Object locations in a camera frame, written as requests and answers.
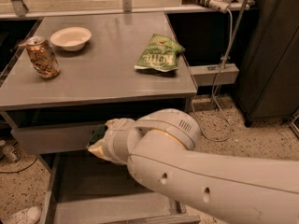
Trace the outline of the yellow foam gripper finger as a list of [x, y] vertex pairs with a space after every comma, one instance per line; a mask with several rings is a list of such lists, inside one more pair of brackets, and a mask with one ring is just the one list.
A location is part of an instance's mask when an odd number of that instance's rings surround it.
[[90, 145], [88, 147], [88, 151], [100, 159], [107, 159], [107, 156], [103, 151], [103, 142], [101, 140], [97, 141], [95, 144]]

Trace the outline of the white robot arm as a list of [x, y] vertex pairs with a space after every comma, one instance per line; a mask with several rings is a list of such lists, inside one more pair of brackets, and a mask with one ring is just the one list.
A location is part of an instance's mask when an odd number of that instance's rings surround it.
[[127, 166], [142, 186], [230, 224], [299, 224], [299, 163], [194, 150], [201, 131], [188, 114], [163, 109], [111, 119], [88, 147]]

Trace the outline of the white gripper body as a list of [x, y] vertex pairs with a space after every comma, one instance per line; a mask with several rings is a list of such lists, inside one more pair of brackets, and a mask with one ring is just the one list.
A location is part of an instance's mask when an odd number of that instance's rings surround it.
[[103, 138], [103, 154], [108, 161], [126, 164], [129, 156], [129, 132], [133, 128], [133, 119], [111, 119], [105, 125], [107, 130]]

